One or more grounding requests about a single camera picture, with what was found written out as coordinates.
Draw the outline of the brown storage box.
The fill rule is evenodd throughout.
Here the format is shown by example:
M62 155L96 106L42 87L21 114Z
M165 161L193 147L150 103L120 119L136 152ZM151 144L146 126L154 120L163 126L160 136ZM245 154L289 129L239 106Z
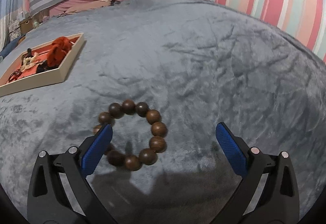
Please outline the brown storage box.
M33 29L33 21L31 18L26 18L20 21L19 25L22 34L27 34Z

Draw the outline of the grey plush bedspread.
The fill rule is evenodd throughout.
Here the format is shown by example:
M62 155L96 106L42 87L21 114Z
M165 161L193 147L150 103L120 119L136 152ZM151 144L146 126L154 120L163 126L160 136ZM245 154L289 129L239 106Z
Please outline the grey plush bedspread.
M325 186L325 64L276 27L205 0L129 0L53 18L1 63L60 36L85 44L65 82L1 98L1 185L26 214L40 151L92 134L113 102L146 102L167 149L136 172L102 159L88 177L119 223L209 223L236 189L218 122L266 154L287 151L305 215Z

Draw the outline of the blue white curtain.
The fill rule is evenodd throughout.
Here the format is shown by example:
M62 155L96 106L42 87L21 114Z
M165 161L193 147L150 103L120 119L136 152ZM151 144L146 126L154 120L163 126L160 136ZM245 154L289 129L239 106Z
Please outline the blue white curtain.
M19 20L27 12L26 0L1 0L1 50L18 36Z

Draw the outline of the tray with brick pattern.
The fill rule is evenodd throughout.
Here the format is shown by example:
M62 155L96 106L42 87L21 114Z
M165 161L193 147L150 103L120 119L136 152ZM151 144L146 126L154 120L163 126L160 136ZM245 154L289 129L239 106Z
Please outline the tray with brick pattern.
M85 41L83 33L65 37L72 43L72 49L68 52L59 66L49 67L47 65L47 54L54 40L37 45L31 49L32 55L34 55L35 52L39 53L39 61L35 66L24 71L16 81L9 83L9 76L15 70L20 69L22 65L22 55L26 54L27 50L20 53L9 66L1 71L1 97L64 82Z

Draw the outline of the cream fluffy scrunchie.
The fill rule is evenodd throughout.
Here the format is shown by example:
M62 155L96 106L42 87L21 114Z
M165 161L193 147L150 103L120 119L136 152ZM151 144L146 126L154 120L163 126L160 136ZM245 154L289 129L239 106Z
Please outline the cream fluffy scrunchie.
M27 69L32 68L36 65L36 63L39 61L39 53L35 52L34 55L31 54L25 54L22 56L22 65L20 67L20 71L23 73Z

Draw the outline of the beige folded cloth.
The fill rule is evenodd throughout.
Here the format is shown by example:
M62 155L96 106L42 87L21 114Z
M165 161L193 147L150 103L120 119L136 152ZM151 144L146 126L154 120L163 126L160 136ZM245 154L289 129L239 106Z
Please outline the beige folded cloth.
M87 3L79 3L77 5L74 5L70 8L68 8L61 15L62 16L72 15L74 13L79 13L79 12L83 12L83 11L87 11L87 10L94 10L94 9L98 9L101 7L107 7L107 6L111 6L112 3L114 3L114 2L115 2L114 0L97 0L97 1L87 2Z

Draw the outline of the black hair claw clip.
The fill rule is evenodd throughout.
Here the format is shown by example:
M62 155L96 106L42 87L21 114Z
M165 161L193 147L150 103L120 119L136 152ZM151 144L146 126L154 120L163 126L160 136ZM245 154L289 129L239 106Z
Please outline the black hair claw clip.
M28 48L27 51L26 51L26 54L22 55L22 60L24 60L25 58L30 58L30 57L33 57L32 49Z

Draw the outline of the orange fabric scrunchie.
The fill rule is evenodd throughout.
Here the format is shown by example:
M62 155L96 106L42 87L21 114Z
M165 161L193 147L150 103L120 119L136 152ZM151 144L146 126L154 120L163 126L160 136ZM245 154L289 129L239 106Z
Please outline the orange fabric scrunchie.
M47 65L49 67L59 66L71 49L72 43L67 37L55 39L47 54Z

